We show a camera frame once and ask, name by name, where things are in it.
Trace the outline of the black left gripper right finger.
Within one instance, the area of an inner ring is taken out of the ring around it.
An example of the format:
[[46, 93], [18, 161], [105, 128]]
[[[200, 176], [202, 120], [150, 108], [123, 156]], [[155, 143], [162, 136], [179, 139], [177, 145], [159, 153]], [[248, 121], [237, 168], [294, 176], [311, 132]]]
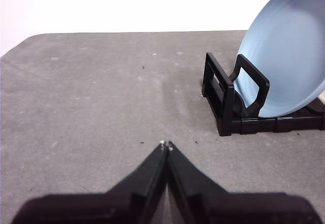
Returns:
[[308, 200], [286, 193], [231, 193], [202, 173], [172, 142], [168, 187], [185, 223], [321, 223]]

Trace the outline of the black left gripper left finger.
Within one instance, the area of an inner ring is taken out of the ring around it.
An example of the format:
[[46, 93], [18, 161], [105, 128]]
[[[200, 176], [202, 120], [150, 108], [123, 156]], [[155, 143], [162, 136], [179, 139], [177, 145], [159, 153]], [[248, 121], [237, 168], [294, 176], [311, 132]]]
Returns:
[[21, 206], [13, 223], [150, 223], [165, 194], [166, 142], [106, 193], [46, 195]]

